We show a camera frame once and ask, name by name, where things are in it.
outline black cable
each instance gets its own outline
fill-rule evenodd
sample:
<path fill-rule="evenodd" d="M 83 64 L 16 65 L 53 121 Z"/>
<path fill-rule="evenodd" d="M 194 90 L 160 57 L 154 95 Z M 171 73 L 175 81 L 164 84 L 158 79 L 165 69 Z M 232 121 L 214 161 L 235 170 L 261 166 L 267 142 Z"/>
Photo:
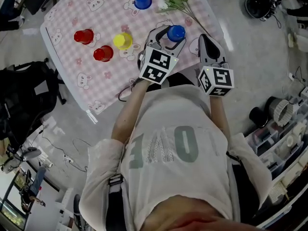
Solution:
<path fill-rule="evenodd" d="M 128 87 L 125 87 L 123 90 L 121 90 L 120 93 L 117 95 L 117 98 L 119 99 L 119 101 L 121 101 L 121 102 L 126 102 L 126 100 L 120 99 L 121 94 L 122 94 L 126 89 L 128 89 L 128 88 L 130 88 L 130 87 L 131 87 L 130 91 L 133 91 L 133 88 L 135 87 L 135 85 L 136 85 L 137 83 L 141 82 L 141 81 L 143 81 L 143 79 L 137 78 L 137 79 L 135 80 L 135 82 L 134 82 L 132 85 L 130 85 L 130 86 L 128 86 Z"/>
<path fill-rule="evenodd" d="M 298 70 L 299 70 L 299 72 L 300 72 L 300 79 L 299 79 L 299 77 L 297 76 Z M 303 81 L 303 82 L 306 82 L 306 80 L 303 78 L 301 66 L 298 66 L 298 67 L 297 67 L 297 69 L 296 69 L 296 71 L 295 71 L 295 78 L 299 81 L 299 83 L 301 83 L 304 87 L 306 87 L 306 85 L 305 85 L 304 83 L 302 83 L 302 81 Z"/>
<path fill-rule="evenodd" d="M 85 144 L 87 144 L 88 146 L 91 146 L 88 142 L 86 142 L 86 141 L 84 141 L 84 140 L 82 140 L 82 139 L 80 139 L 80 138 L 74 138 L 74 139 L 72 140 L 72 143 L 73 143 L 73 146 L 75 147 L 76 151 L 78 151 L 79 154 L 80 154 L 80 152 L 79 152 L 79 150 L 77 149 L 77 147 L 75 146 L 74 140 L 80 140 L 80 141 L 84 142 Z"/>
<path fill-rule="evenodd" d="M 76 167 L 75 165 L 73 165 L 70 161 L 69 161 L 68 163 L 69 163 L 71 166 L 73 166 L 73 167 L 75 167 L 76 169 L 78 169 L 79 171 L 82 171 L 82 172 L 87 173 L 87 170 L 86 170 L 86 167 L 87 167 L 87 166 L 85 166 L 85 170 L 82 170 L 82 169 Z"/>
<path fill-rule="evenodd" d="M 121 94 L 122 94 L 126 89 L 128 89 L 128 88 L 130 88 L 130 86 L 128 86 L 128 87 L 124 88 L 123 90 L 121 90 L 120 93 L 117 95 L 117 98 L 119 99 L 119 101 L 121 101 L 121 102 L 126 102 L 126 100 L 120 99 L 120 96 L 121 96 Z"/>
<path fill-rule="evenodd" d="M 38 137 L 38 135 L 41 134 L 43 131 L 44 131 L 44 129 L 41 130 L 41 131 L 35 136 L 34 140 L 35 140 L 35 139 Z"/>
<path fill-rule="evenodd" d="M 298 70 L 300 71 L 300 78 L 301 78 L 301 80 L 302 80 L 303 82 L 306 82 L 306 80 L 303 78 L 303 75 L 302 75 L 302 68 L 301 68 L 301 66 L 298 66 L 297 69 L 296 69 L 296 71 L 295 71 L 295 76 L 296 76 L 296 78 L 298 78 L 298 77 L 297 77 L 297 72 L 298 72 Z"/>
<path fill-rule="evenodd" d="M 19 161 L 19 165 L 16 167 L 12 167 L 12 168 L 18 168 L 21 165 L 22 161 Z"/>
<path fill-rule="evenodd" d="M 44 137 L 44 136 L 42 136 L 42 138 L 47 139 L 47 140 L 49 141 L 49 143 L 50 143 L 54 148 L 56 148 L 56 149 L 58 149 L 58 150 L 61 150 L 61 151 L 64 153 L 64 155 L 66 155 L 66 153 L 65 153 L 65 151 L 64 151 L 63 149 L 54 146 L 53 143 L 51 143 L 51 141 L 50 141 L 48 138 L 46 138 L 46 137 Z"/>
<path fill-rule="evenodd" d="M 281 22 L 277 19 L 277 17 L 276 17 L 274 14 L 273 14 L 273 16 L 274 16 L 275 19 L 276 19 L 278 28 L 281 29 Z"/>

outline red cup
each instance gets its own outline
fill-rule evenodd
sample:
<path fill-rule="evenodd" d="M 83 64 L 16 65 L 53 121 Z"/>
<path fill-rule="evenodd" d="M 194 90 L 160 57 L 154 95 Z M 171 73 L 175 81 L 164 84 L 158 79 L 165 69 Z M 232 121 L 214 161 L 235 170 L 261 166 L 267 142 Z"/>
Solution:
<path fill-rule="evenodd" d="M 93 57 L 97 61 L 108 62 L 113 57 L 114 51 L 108 45 L 103 45 L 102 47 L 95 50 Z"/>
<path fill-rule="evenodd" d="M 90 44 L 93 41 L 94 33 L 91 29 L 77 31 L 74 34 L 74 40 L 83 44 Z"/>

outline buckle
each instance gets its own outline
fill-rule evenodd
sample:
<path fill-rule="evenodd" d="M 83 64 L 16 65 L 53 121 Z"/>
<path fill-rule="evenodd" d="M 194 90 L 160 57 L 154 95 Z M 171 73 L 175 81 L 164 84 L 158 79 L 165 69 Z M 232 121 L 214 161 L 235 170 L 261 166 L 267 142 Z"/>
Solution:
<path fill-rule="evenodd" d="M 109 179 L 109 186 L 118 185 L 118 184 L 121 184 L 122 182 L 123 182 L 123 175 L 117 174 L 117 175 L 112 176 Z"/>
<path fill-rule="evenodd" d="M 237 161 L 239 163 L 241 162 L 241 160 L 240 160 L 240 158 L 238 156 L 234 156 L 234 155 L 230 154 L 229 152 L 227 152 L 226 154 L 227 154 L 227 156 L 229 158 L 231 158 L 231 159 L 233 159 L 233 160 L 235 160 L 235 161 Z"/>

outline white sleeve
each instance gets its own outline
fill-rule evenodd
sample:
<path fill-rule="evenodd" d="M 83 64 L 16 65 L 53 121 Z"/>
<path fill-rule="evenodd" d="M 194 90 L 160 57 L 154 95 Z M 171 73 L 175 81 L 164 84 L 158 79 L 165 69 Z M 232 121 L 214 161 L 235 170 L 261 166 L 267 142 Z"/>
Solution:
<path fill-rule="evenodd" d="M 118 168 L 123 143 L 106 139 L 89 148 L 88 176 L 79 203 L 85 221 L 97 231 L 105 230 L 108 209 L 108 181 Z"/>
<path fill-rule="evenodd" d="M 247 175 L 257 191 L 261 207 L 273 187 L 271 172 L 254 153 L 242 133 L 231 137 L 230 153 L 241 159 Z"/>

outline cable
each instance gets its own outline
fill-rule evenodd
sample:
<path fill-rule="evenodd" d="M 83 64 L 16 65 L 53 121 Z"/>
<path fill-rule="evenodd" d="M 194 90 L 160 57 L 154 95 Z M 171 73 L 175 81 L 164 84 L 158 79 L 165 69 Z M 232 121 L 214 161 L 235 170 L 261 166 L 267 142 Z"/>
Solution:
<path fill-rule="evenodd" d="M 52 143 L 48 138 L 44 137 L 44 129 L 45 129 L 45 127 L 44 127 L 44 125 L 43 125 L 43 130 L 42 130 L 42 133 L 43 133 L 43 134 L 42 134 L 42 138 L 47 139 L 47 140 L 49 141 L 49 143 L 50 143 L 54 148 L 56 148 L 56 149 L 58 149 L 58 150 L 61 150 L 61 151 L 64 153 L 64 155 L 66 156 L 66 153 L 65 153 L 65 151 L 64 151 L 63 149 L 54 146 L 53 143 Z"/>
<path fill-rule="evenodd" d="M 126 100 L 120 99 L 120 96 L 121 96 L 121 94 L 122 94 L 126 89 L 128 89 L 128 88 L 130 88 L 130 86 L 128 86 L 128 87 L 124 88 L 123 90 L 121 90 L 120 93 L 117 95 L 117 98 L 119 99 L 119 101 L 121 101 L 121 102 L 126 102 Z"/>
<path fill-rule="evenodd" d="M 274 14 L 272 16 L 275 17 L 276 22 L 277 22 L 277 26 L 278 26 L 279 29 L 281 29 L 281 22 L 277 19 L 277 17 Z"/>
<path fill-rule="evenodd" d="M 35 140 L 35 139 L 38 137 L 38 135 L 41 134 L 43 131 L 44 131 L 44 129 L 41 130 L 41 131 L 35 136 L 34 140 Z"/>
<path fill-rule="evenodd" d="M 80 141 L 84 142 L 85 144 L 87 144 L 88 146 L 92 147 L 88 142 L 86 142 L 86 141 L 84 141 L 84 140 L 82 140 L 82 139 L 80 139 L 80 138 L 74 138 L 74 139 L 72 140 L 72 144 L 73 144 L 73 146 L 75 147 L 76 151 L 78 151 L 79 154 L 80 154 L 80 152 L 79 152 L 79 150 L 77 149 L 77 147 L 75 146 L 74 140 L 80 140 Z"/>
<path fill-rule="evenodd" d="M 86 169 L 86 168 L 88 168 L 87 166 L 85 166 L 85 170 L 82 170 L 82 169 L 76 167 L 75 165 L 73 165 L 70 161 L 69 161 L 68 163 L 69 163 L 71 166 L 73 166 L 73 167 L 75 167 L 76 169 L 78 169 L 79 171 L 82 171 L 82 172 L 87 173 L 87 169 Z"/>
<path fill-rule="evenodd" d="M 137 83 L 141 82 L 141 81 L 143 81 L 143 79 L 141 79 L 141 78 L 138 77 L 138 78 L 135 80 L 134 83 L 132 83 L 130 86 L 125 87 L 123 90 L 121 90 L 120 93 L 117 95 L 117 98 L 119 99 L 119 101 L 121 101 L 121 102 L 126 102 L 126 100 L 120 99 L 121 94 L 122 94 L 126 89 L 128 89 L 128 88 L 130 88 L 130 87 L 131 87 L 130 91 L 133 91 L 133 88 L 135 87 L 135 85 L 136 85 Z"/>
<path fill-rule="evenodd" d="M 302 68 L 301 68 L 301 66 L 298 66 L 297 69 L 296 69 L 296 71 L 295 71 L 295 76 L 296 76 L 296 78 L 298 78 L 298 77 L 297 77 L 297 72 L 298 72 L 298 70 L 300 71 L 300 78 L 301 78 L 301 80 L 302 80 L 303 82 L 306 82 L 306 80 L 303 78 L 303 75 L 302 75 Z"/>

